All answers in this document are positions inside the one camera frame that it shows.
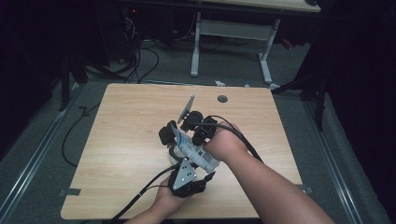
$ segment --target person's right arm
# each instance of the person's right arm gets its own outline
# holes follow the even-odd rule
[[[230,131],[217,128],[205,150],[229,166],[263,223],[333,223],[288,179],[248,154],[245,144]]]

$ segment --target person's left hand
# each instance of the person's left hand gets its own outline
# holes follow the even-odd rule
[[[161,182],[161,186],[168,186],[168,180],[169,176]],[[154,204],[150,207],[150,210],[163,217],[169,217],[177,212],[183,203],[190,197],[179,198],[175,196],[168,187],[159,187]]]

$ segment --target metal bracket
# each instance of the metal bracket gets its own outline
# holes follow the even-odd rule
[[[178,170],[173,189],[179,189],[183,187],[184,185],[194,180],[196,177],[197,174],[189,163],[189,160],[187,160],[187,158],[184,158]]]

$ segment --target wrist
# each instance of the wrist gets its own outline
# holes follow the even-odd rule
[[[164,212],[164,209],[161,209],[160,207],[156,207],[155,204],[152,205],[148,210],[148,213],[150,213],[151,216],[155,217],[156,220],[162,222],[163,220],[167,219],[169,216],[172,214],[168,214]]]

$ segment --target forearm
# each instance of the forearm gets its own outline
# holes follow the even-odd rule
[[[264,223],[332,223],[289,180],[247,153],[226,163]]]
[[[159,224],[165,219],[166,217],[150,207],[148,210],[126,221],[125,224]]]

